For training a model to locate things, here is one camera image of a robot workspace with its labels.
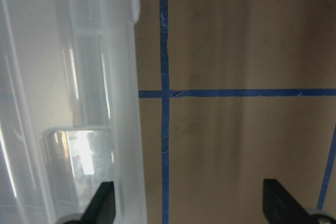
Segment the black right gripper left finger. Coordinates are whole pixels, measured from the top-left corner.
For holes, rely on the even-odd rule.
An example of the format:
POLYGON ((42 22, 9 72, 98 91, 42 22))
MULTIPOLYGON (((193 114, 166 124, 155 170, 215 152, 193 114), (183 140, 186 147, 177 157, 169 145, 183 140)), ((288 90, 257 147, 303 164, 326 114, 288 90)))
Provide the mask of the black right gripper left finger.
POLYGON ((78 218, 62 217, 59 223, 114 223, 116 196, 113 182, 102 182, 89 205, 78 218))

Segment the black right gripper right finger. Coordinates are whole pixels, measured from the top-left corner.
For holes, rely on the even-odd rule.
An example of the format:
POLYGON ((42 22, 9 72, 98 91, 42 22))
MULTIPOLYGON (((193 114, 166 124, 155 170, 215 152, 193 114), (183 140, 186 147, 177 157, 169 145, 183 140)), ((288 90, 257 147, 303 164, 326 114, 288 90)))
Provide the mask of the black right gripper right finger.
POLYGON ((276 179, 263 180, 263 214, 270 224, 335 223, 335 218, 321 210, 303 208, 276 179))

